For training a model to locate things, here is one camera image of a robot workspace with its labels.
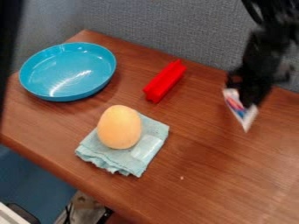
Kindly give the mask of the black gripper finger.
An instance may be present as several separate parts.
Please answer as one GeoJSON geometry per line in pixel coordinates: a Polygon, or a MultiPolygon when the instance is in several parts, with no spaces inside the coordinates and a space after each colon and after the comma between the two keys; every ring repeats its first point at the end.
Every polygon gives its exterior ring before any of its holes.
{"type": "Polygon", "coordinates": [[[246,108],[252,105],[259,106],[271,92],[272,86],[270,84],[254,85],[244,83],[239,90],[239,99],[246,108]]]}

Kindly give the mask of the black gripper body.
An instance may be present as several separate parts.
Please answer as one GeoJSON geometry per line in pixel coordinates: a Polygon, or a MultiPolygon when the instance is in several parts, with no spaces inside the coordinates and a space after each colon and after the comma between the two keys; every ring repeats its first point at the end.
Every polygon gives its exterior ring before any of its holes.
{"type": "Polygon", "coordinates": [[[227,88],[237,91],[270,91],[278,82],[290,80],[292,69],[282,61],[295,33],[290,27],[252,31],[242,65],[228,72],[227,88]]]}

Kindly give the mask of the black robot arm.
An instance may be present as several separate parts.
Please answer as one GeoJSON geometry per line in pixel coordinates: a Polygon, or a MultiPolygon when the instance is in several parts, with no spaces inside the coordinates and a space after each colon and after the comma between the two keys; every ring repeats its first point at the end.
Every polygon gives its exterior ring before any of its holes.
{"type": "MultiPolygon", "coordinates": [[[[299,0],[240,1],[259,28],[250,33],[242,64],[228,72],[225,86],[237,90],[248,108],[259,106],[272,86],[295,75],[284,57],[291,46],[299,46],[299,0]]],[[[23,14],[24,0],[0,0],[0,121],[23,14]]]]}

